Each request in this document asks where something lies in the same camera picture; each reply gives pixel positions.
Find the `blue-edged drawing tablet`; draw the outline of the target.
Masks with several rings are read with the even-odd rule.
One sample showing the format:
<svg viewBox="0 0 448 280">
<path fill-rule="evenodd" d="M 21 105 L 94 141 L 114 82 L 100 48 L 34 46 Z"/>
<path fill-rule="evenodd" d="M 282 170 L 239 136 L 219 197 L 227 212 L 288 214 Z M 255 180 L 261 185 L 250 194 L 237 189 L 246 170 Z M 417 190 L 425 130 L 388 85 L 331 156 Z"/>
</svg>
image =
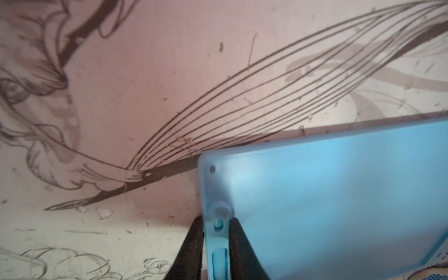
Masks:
<svg viewBox="0 0 448 280">
<path fill-rule="evenodd" d="M 209 151 L 198 161 L 211 280 L 238 218 L 272 280 L 387 280 L 448 256 L 448 120 Z"/>
</svg>

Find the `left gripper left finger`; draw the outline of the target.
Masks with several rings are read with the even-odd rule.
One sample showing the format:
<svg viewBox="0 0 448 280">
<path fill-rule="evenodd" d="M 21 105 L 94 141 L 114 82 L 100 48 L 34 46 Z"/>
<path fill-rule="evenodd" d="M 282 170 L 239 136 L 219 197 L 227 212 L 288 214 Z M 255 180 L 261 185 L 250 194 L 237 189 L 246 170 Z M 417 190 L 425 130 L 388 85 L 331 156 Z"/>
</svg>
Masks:
<svg viewBox="0 0 448 280">
<path fill-rule="evenodd" d="M 203 263 L 203 217 L 193 220 L 176 259 L 164 280 L 200 280 Z"/>
</svg>

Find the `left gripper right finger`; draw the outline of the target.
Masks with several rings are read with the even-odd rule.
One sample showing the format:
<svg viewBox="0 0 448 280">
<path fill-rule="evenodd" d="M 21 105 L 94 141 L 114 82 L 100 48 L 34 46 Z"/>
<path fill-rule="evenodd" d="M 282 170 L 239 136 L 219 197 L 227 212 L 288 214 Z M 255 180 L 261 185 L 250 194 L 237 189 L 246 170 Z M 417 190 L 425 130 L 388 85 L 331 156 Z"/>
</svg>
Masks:
<svg viewBox="0 0 448 280">
<path fill-rule="evenodd" d="M 229 261 L 232 280 L 269 280 L 239 220 L 229 224 Z"/>
</svg>

